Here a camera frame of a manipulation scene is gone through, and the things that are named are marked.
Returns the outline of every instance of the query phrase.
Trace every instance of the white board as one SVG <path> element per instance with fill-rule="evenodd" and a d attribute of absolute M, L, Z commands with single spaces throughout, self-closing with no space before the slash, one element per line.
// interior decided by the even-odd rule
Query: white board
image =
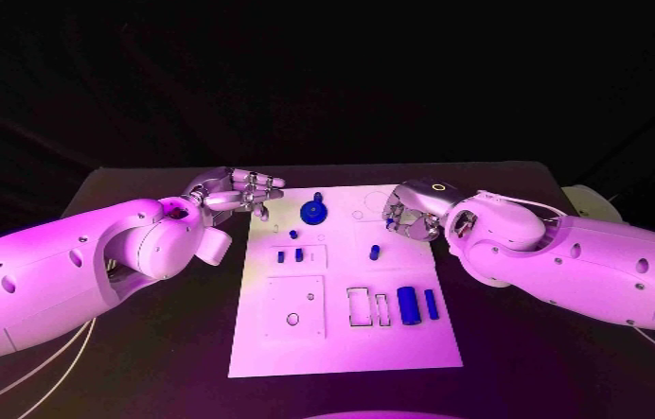
<path fill-rule="evenodd" d="M 464 366 L 430 245 L 391 233 L 383 221 L 393 189 L 393 184 L 286 189 L 285 198 L 267 203 L 269 222 L 253 218 L 230 377 Z M 312 226 L 301 219 L 301 206 L 315 192 L 328 219 Z M 368 257 L 374 244 L 381 248 L 376 261 Z M 402 287 L 416 289 L 417 325 L 402 322 Z M 371 326 L 351 325 L 350 288 L 367 288 Z M 429 316 L 426 289 L 435 291 L 438 320 Z M 391 326 L 380 325 L 377 294 L 387 294 Z"/>

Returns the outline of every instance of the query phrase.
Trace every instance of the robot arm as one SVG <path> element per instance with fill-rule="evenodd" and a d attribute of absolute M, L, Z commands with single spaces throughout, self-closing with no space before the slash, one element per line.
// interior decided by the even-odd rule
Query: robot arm
<path fill-rule="evenodd" d="M 446 183 L 410 181 L 391 193 L 384 218 L 390 231 L 419 240 L 443 231 L 451 253 L 487 285 L 516 285 L 605 322 L 655 329 L 655 234 L 544 205 L 559 217 L 542 219 L 518 202 L 487 191 L 466 198 Z"/>
<path fill-rule="evenodd" d="M 0 356 L 55 339 L 171 278 L 194 256 L 217 266 L 234 211 L 267 219 L 285 180 L 231 168 L 182 197 L 127 201 L 0 238 Z"/>

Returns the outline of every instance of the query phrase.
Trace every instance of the black background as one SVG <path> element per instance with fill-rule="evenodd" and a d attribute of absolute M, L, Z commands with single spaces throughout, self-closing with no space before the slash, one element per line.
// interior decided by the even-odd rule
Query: black background
<path fill-rule="evenodd" d="M 536 160 L 650 226 L 653 0 L 0 0 L 0 231 L 100 166 Z"/>

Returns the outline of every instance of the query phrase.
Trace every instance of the blue object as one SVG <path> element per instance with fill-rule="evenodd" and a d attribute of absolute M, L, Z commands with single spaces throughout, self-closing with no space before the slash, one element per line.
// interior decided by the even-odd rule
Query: blue object
<path fill-rule="evenodd" d="M 413 326 L 420 324 L 419 302 L 416 301 L 415 287 L 399 289 L 400 318 L 403 324 Z"/>
<path fill-rule="evenodd" d="M 328 208 L 324 204 L 321 192 L 315 193 L 315 199 L 308 201 L 301 208 L 301 218 L 308 225 L 318 225 L 328 217 Z"/>
<path fill-rule="evenodd" d="M 441 318 L 441 313 L 438 312 L 438 302 L 435 301 L 435 292 L 432 289 L 426 289 L 426 302 L 430 319 L 438 320 Z"/>
<path fill-rule="evenodd" d="M 377 260 L 378 256 L 380 256 L 380 246 L 376 244 L 371 247 L 371 255 L 368 256 L 368 258 L 371 258 L 371 260 Z"/>

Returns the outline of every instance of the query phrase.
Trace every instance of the gray table surface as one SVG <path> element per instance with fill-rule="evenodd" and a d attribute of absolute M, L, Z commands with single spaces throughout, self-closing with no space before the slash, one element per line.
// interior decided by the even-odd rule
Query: gray table surface
<path fill-rule="evenodd" d="M 531 162 L 246 168 L 286 178 L 289 187 L 432 176 L 471 195 L 484 188 L 573 213 L 547 168 Z M 207 169 L 99 169 L 65 215 L 179 195 Z M 433 252 L 464 368 L 230 379 L 249 222 L 239 215 L 221 226 L 234 244 L 218 267 L 194 260 L 177 277 L 100 317 L 78 366 L 31 417 L 302 418 L 347 410 L 413 410 L 563 418 L 638 417 L 650 411 L 655 348 L 648 342 L 632 330 L 550 306 L 518 288 L 478 283 L 442 239 Z M 65 341 L 61 337 L 0 358 L 0 386 Z M 76 353 L 68 351 L 0 397 L 0 417 L 18 417 L 32 406 Z"/>

